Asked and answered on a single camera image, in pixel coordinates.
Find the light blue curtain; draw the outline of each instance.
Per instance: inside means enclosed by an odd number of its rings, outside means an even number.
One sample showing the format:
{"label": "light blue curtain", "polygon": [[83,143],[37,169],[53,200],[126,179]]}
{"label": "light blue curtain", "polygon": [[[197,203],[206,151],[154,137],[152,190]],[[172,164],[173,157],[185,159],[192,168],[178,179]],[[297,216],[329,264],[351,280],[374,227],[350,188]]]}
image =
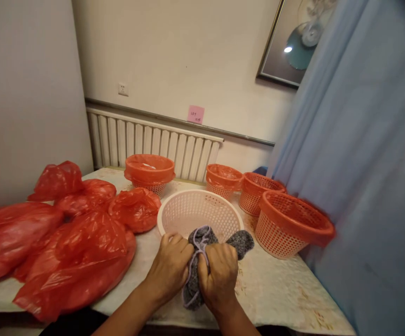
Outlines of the light blue curtain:
{"label": "light blue curtain", "polygon": [[405,335],[405,1],[341,0],[268,176],[327,212],[301,253],[361,336]]}

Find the white radiator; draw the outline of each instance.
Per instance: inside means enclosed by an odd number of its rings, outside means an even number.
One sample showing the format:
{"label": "white radiator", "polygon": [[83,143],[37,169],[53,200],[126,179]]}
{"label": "white radiator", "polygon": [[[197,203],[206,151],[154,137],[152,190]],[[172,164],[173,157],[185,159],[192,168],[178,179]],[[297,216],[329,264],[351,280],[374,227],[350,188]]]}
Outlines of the white radiator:
{"label": "white radiator", "polygon": [[177,178],[205,181],[222,138],[87,107],[95,167],[125,168],[133,154],[157,154],[174,161]]}

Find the person's left hand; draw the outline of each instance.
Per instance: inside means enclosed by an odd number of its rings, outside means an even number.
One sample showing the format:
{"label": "person's left hand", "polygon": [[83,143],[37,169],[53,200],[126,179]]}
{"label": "person's left hand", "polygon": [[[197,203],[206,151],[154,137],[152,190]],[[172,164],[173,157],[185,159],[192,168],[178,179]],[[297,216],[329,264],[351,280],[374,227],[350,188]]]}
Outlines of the person's left hand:
{"label": "person's left hand", "polygon": [[163,235],[151,269],[140,285],[157,307],[167,303],[182,289],[188,277],[187,264],[193,253],[193,245],[180,234]]}

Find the framed picture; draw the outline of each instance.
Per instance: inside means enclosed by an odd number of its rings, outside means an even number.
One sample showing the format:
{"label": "framed picture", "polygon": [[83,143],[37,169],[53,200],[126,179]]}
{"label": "framed picture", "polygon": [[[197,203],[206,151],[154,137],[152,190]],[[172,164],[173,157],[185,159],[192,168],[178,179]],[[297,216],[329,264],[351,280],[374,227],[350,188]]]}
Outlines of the framed picture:
{"label": "framed picture", "polygon": [[280,0],[257,78],[298,88],[338,0]]}

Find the table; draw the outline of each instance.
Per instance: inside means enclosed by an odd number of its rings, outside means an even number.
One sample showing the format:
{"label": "table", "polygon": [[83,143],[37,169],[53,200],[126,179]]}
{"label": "table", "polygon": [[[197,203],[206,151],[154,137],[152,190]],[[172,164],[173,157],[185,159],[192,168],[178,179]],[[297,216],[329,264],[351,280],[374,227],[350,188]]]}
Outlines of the table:
{"label": "table", "polygon": [[[132,189],[119,168],[102,168],[83,177],[98,178],[115,185],[117,192]],[[174,180],[165,189],[169,195],[186,189],[204,189],[199,183]],[[234,194],[232,204],[242,216],[244,228],[255,239],[254,224],[257,219],[247,215],[238,206],[239,194]],[[157,228],[136,236],[137,251],[128,272],[111,292],[93,305],[93,309],[112,314],[145,278],[160,243]],[[14,278],[0,280],[0,312],[22,311],[12,303],[21,284]],[[239,262],[235,287],[238,301],[256,325],[282,325],[291,329],[324,335],[356,335],[339,307],[297,255],[279,260],[269,255],[256,242],[255,248]],[[203,306],[196,312],[182,307],[180,294],[159,309],[148,324],[174,325],[189,328],[216,329],[213,315]]]}

